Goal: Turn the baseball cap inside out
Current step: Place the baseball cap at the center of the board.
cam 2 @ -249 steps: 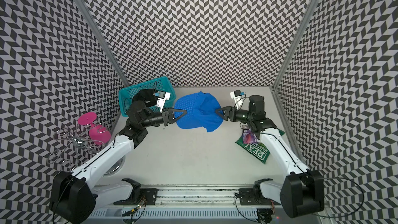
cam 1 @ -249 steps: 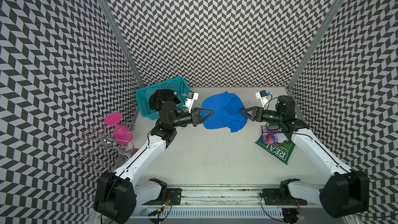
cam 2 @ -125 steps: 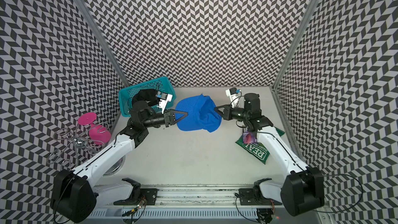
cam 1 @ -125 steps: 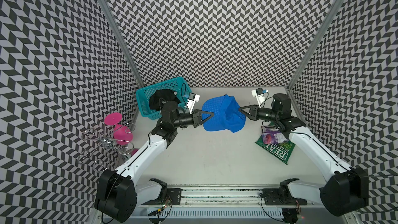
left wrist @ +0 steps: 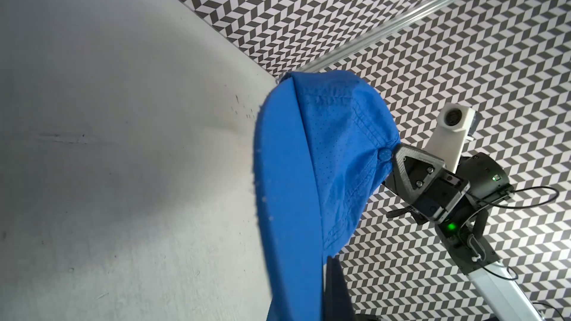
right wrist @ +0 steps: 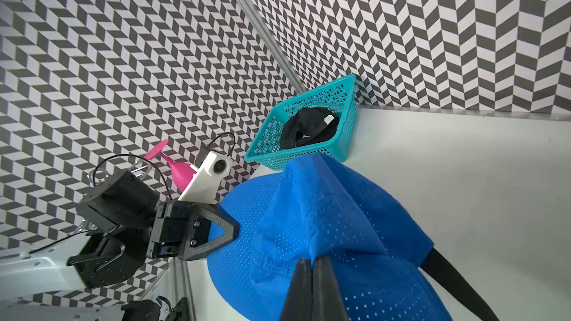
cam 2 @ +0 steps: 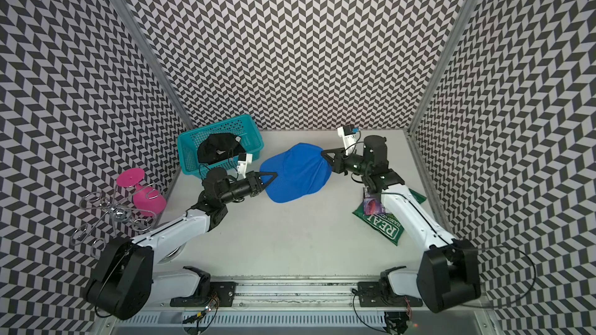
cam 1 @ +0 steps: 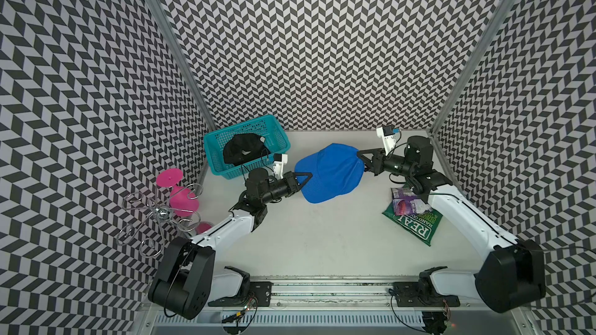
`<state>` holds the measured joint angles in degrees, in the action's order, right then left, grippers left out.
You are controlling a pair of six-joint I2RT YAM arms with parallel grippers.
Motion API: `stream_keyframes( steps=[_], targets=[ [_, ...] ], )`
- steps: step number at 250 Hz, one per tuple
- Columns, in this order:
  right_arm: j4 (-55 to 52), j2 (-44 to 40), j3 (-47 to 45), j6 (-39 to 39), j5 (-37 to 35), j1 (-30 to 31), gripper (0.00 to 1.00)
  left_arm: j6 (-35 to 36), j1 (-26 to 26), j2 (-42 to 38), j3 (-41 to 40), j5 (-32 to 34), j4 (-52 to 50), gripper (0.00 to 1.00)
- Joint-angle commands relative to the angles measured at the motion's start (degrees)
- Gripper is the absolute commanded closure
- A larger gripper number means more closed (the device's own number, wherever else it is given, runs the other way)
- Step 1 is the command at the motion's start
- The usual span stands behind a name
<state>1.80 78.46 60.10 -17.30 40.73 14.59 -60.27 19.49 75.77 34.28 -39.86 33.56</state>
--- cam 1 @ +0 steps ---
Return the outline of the blue baseball cap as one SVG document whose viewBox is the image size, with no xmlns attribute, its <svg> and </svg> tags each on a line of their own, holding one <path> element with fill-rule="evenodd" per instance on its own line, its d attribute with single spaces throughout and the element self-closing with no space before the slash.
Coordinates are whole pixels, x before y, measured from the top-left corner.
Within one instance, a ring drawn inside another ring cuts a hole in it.
<svg viewBox="0 0 596 335">
<path fill-rule="evenodd" d="M 313 204 L 323 203 L 352 192 L 360 183 L 365 165 L 358 149 L 345 144 L 330 144 L 295 165 L 295 173 L 312 173 L 301 192 Z"/>
</svg>

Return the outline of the black baseball cap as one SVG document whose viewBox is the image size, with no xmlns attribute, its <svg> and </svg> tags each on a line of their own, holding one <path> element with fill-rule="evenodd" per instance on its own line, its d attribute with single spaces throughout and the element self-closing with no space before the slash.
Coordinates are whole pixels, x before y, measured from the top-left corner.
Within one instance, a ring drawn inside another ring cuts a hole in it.
<svg viewBox="0 0 596 335">
<path fill-rule="evenodd" d="M 240 166 L 271 154 L 265 138 L 256 133 L 235 134 L 223 147 L 225 164 Z"/>
</svg>

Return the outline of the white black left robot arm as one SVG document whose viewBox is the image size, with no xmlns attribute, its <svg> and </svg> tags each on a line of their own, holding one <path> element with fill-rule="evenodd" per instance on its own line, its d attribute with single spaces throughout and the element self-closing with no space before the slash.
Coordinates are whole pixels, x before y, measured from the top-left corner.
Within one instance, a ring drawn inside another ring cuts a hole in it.
<svg viewBox="0 0 596 335">
<path fill-rule="evenodd" d="M 245 191 L 229 210 L 228 218 L 192 238 L 177 237 L 164 251 L 148 291 L 148 300 L 164 315 L 194 319 L 207 305 L 245 306 L 258 300 L 250 293 L 250 274 L 238 268 L 215 268 L 219 255 L 252 233 L 274 201 L 300 192 L 310 172 L 287 172 L 281 178 L 257 168 L 245 179 Z"/>
</svg>

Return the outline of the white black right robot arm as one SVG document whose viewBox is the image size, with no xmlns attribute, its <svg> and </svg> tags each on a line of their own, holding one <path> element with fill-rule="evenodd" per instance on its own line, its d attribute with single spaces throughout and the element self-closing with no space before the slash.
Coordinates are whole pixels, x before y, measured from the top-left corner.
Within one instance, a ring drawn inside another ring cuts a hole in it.
<svg viewBox="0 0 596 335">
<path fill-rule="evenodd" d="M 544 298 L 545 257 L 538 244 L 498 226 L 435 170 L 430 139 L 409 137 L 402 155 L 393 152 L 393 143 L 394 139 L 386 136 L 383 147 L 360 150 L 357 155 L 374 175 L 387 172 L 404 177 L 406 186 L 447 218 L 483 260 L 477 272 L 446 267 L 423 271 L 418 281 L 422 302 L 435 297 L 467 297 L 481 300 L 496 313 L 505 313 Z"/>
</svg>

